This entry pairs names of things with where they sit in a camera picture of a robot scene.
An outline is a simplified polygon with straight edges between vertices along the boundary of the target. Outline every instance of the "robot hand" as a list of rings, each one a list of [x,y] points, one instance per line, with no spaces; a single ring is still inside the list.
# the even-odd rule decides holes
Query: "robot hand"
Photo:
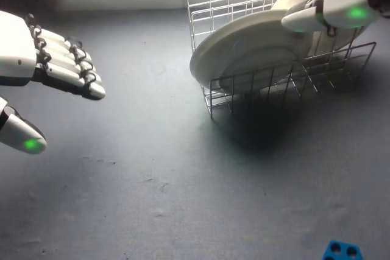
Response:
[[[367,26],[389,13],[390,0],[307,0],[291,7],[282,25],[295,32],[326,30],[334,37],[337,28]]]
[[[71,42],[42,29],[29,15],[25,20],[0,11],[0,85],[24,86],[31,80],[61,91],[100,100],[100,76],[81,42]],[[40,153],[46,140],[0,97],[0,142],[26,153]]]

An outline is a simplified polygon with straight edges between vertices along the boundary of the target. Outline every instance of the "metal wire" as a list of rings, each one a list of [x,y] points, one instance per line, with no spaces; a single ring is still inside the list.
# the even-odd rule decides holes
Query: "metal wire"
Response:
[[[239,17],[248,13],[270,9],[275,1],[276,0],[187,0],[191,47],[193,52],[204,38],[209,36],[219,27],[233,21],[235,15]],[[320,33],[314,50],[314,56],[306,58],[301,63],[295,62],[292,64],[286,77],[281,80],[275,80],[277,78],[274,76],[276,66],[211,80],[208,89],[205,89],[202,86],[202,93],[210,117],[213,118],[213,109],[223,105],[228,105],[230,111],[233,113],[234,101],[238,98],[236,87],[237,85],[242,85],[242,82],[238,82],[239,77],[242,76],[250,77],[250,81],[248,81],[248,86],[250,86],[249,106],[254,95],[260,95],[260,97],[265,98],[266,102],[269,102],[270,96],[277,94],[280,97],[283,107],[286,97],[290,92],[298,94],[299,99],[301,99],[303,93],[307,90],[313,89],[317,93],[320,85],[323,84],[324,81],[334,88],[335,84],[332,82],[331,76],[336,73],[338,74],[339,72],[347,74],[349,79],[356,82],[367,66],[376,46],[376,42],[354,46],[353,41],[357,34],[358,29],[355,30],[347,48],[334,51],[337,41],[336,36],[333,40],[331,51],[326,54],[317,55],[317,49],[321,38],[326,35],[325,32]],[[353,72],[349,68],[350,66],[348,66],[352,60],[362,60],[359,66],[354,65],[354,67],[357,67],[354,68],[356,69],[354,70],[354,72],[357,72],[356,74],[352,74]],[[262,71],[271,71],[271,76],[267,83],[268,86],[259,90],[254,88],[254,84],[257,81],[255,76],[267,76],[262,74]],[[218,91],[221,91],[221,87],[219,86],[220,81],[226,79],[232,81],[231,90],[229,93],[219,93]]]

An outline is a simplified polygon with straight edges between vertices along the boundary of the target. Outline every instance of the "blue object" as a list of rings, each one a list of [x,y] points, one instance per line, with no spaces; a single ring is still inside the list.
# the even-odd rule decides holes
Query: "blue object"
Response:
[[[322,260],[363,260],[359,246],[331,241]]]

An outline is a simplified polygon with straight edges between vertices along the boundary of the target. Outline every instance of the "wire dish rack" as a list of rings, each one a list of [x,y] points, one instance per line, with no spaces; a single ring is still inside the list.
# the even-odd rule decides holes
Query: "wire dish rack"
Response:
[[[197,46],[225,24],[250,13],[263,10],[270,10],[276,0],[187,0],[188,17],[190,21],[190,35],[193,52]],[[209,87],[202,86],[202,93],[207,105],[208,112],[213,117],[213,110],[217,107],[228,107],[233,113],[233,105],[236,101],[244,98],[252,103],[255,98],[270,101],[271,97],[277,96],[283,107],[289,94],[294,94],[301,99],[303,93],[312,90],[318,93],[324,88],[324,84],[330,88],[337,89],[337,86],[345,83],[345,79],[355,83],[364,68],[366,67],[374,49],[376,42],[365,43],[354,46],[353,42],[361,29],[355,29],[350,43],[344,48],[335,51],[334,46],[337,40],[337,32],[333,47],[326,54],[317,54],[317,48],[321,42],[321,36],[326,32],[321,32],[313,56],[304,61],[295,62],[287,66],[286,77],[280,79],[274,77],[275,66],[273,68],[258,69],[256,71],[225,76],[210,81]],[[254,87],[256,81],[267,76],[268,87],[258,89]],[[219,84],[224,80],[229,81],[231,90],[229,93],[220,93]],[[242,80],[251,80],[247,94],[235,94],[235,88]]]

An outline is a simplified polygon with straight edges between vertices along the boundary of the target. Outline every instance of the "wire grid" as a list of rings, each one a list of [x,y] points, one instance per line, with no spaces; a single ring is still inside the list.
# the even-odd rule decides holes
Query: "wire grid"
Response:
[[[275,1],[188,0],[188,16],[193,52],[206,37],[221,26],[240,16],[269,10]],[[294,93],[301,99],[303,92],[307,89],[312,89],[317,93],[323,84],[335,88],[335,82],[338,82],[341,76],[355,83],[376,47],[376,42],[353,46],[353,41],[359,30],[360,28],[355,29],[347,48],[334,51],[336,36],[330,52],[317,55],[321,35],[325,34],[325,32],[321,32],[313,57],[306,58],[303,62],[286,65],[284,76],[274,74],[274,66],[211,80],[208,89],[202,86],[202,92],[211,118],[213,117],[213,109],[216,107],[226,105],[233,112],[235,101],[242,97],[241,93],[237,93],[239,87],[241,87],[241,92],[244,91],[246,93],[244,98],[249,100],[249,106],[252,100],[257,97],[265,98],[269,102],[271,96],[277,96],[283,107],[284,101],[290,93]],[[266,79],[266,86],[264,86],[263,82],[263,86],[257,87],[257,83],[261,79]],[[225,86],[222,89],[220,86],[222,81],[225,81],[225,85],[228,84],[229,86]]]

